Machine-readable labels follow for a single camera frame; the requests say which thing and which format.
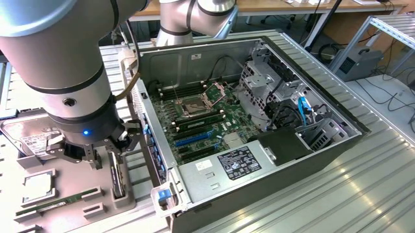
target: warning label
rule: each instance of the warning label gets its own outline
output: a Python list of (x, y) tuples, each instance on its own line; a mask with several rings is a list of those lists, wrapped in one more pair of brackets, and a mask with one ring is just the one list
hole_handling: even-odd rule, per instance
[(45, 151), (46, 137), (50, 134), (56, 134), (56, 133), (58, 133), (58, 131), (52, 131), (52, 132), (41, 133), (38, 135), (22, 137), (21, 141), (37, 156), (46, 155), (46, 151)]
[(236, 180), (261, 169), (248, 147), (219, 155), (217, 159), (231, 180)]

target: robotic arm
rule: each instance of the robotic arm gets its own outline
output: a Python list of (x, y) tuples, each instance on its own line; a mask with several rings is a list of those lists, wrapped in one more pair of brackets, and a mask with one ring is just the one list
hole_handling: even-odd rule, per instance
[(192, 31), (224, 39), (237, 16), (235, 0), (160, 0), (160, 11), (157, 46), (191, 43)]
[[(137, 143), (131, 133), (120, 139), (125, 124), (116, 113), (97, 41), (148, 2), (1, 0), (0, 50), (60, 129), (46, 152), (69, 162), (96, 161), (88, 153), (93, 146), (107, 146), (120, 155)], [(191, 42), (191, 30), (225, 38), (237, 13), (235, 0), (160, 3), (157, 46)]]

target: metal shelf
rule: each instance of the metal shelf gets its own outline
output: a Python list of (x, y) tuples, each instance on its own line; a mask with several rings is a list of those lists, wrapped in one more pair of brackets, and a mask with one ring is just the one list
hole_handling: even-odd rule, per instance
[(415, 17), (409, 15), (372, 16), (369, 24), (415, 49)]
[[(356, 35), (353, 36), (347, 48), (344, 49), (344, 52), (335, 58), (329, 65), (329, 70), (333, 73), (336, 73), (339, 70), (339, 67), (343, 64), (351, 49), (359, 43), (359, 40), (365, 34), (369, 26), (376, 27), (380, 31), (387, 33), (412, 50), (415, 50), (415, 17), (411, 15), (369, 16), (364, 21)], [(373, 43), (377, 36), (369, 40), (368, 44)]]

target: wooden desk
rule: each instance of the wooden desk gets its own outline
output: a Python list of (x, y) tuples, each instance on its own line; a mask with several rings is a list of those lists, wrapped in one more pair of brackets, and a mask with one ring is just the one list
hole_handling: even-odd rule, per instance
[[(401, 8), (407, 5), (407, 0), (392, 0), (393, 10), (389, 7), (391, 14), (397, 14)], [(316, 13), (321, 14), (316, 27), (311, 32), (305, 46), (309, 45), (321, 25), (328, 16), (329, 9), (335, 4), (335, 0), (331, 0), (328, 4), (321, 4)], [(237, 16), (248, 16), (247, 23), (251, 21), (251, 16), (268, 16), (268, 15), (303, 15), (312, 14), (316, 10), (316, 5), (301, 3), (296, 6), (289, 5), (283, 0), (237, 0), (239, 13)], [(336, 13), (344, 12), (373, 12), (384, 11), (383, 4), (379, 5), (360, 5), (353, 0), (343, 0)], [(136, 12), (131, 17), (131, 21), (148, 21), (160, 19), (160, 3), (159, 0), (152, 0), (144, 11)]]

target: motherboard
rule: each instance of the motherboard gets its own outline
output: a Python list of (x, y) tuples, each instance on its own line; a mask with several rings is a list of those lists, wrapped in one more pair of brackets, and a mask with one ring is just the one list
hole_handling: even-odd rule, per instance
[(160, 90), (151, 96), (164, 135), (180, 165), (243, 145), (259, 133), (225, 82)]

